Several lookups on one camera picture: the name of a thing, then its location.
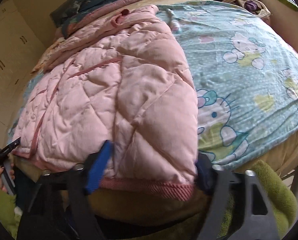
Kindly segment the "pink quilted jacket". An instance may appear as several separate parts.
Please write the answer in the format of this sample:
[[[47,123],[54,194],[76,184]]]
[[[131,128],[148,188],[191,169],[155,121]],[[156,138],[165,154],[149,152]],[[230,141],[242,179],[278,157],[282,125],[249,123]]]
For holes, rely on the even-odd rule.
[[[65,171],[114,144],[100,186],[186,201],[197,175],[198,102],[183,49],[147,5],[93,21],[43,68],[14,155]]]

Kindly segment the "floral bag of clothes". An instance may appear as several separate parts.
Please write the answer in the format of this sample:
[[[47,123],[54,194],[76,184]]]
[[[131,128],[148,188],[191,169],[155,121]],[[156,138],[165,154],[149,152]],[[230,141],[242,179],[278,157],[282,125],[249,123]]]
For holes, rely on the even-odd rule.
[[[237,2],[248,12],[261,19],[268,19],[271,15],[271,12],[268,10],[268,8],[258,0],[237,0]]]

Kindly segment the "peach white small cloth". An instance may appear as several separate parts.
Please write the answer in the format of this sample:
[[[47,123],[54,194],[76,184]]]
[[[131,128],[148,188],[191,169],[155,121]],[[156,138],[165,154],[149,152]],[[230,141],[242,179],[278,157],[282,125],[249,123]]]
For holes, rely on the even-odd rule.
[[[34,74],[45,67],[50,61],[50,57],[56,51],[56,49],[65,41],[65,38],[58,38],[41,56],[35,67],[32,69],[31,74]]]

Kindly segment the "cream built-in wardrobe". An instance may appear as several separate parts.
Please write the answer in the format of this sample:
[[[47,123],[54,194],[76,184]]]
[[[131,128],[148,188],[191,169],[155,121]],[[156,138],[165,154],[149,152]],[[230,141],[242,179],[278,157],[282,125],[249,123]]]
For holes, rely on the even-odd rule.
[[[0,4],[0,137],[7,133],[17,101],[45,47],[13,0]]]

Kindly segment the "dark floral purple quilt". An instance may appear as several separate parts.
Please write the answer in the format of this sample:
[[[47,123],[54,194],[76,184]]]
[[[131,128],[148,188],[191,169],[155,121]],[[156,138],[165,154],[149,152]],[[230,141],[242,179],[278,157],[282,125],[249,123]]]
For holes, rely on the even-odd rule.
[[[68,38],[94,20],[138,1],[142,0],[72,0],[51,14],[56,25],[55,39]]]

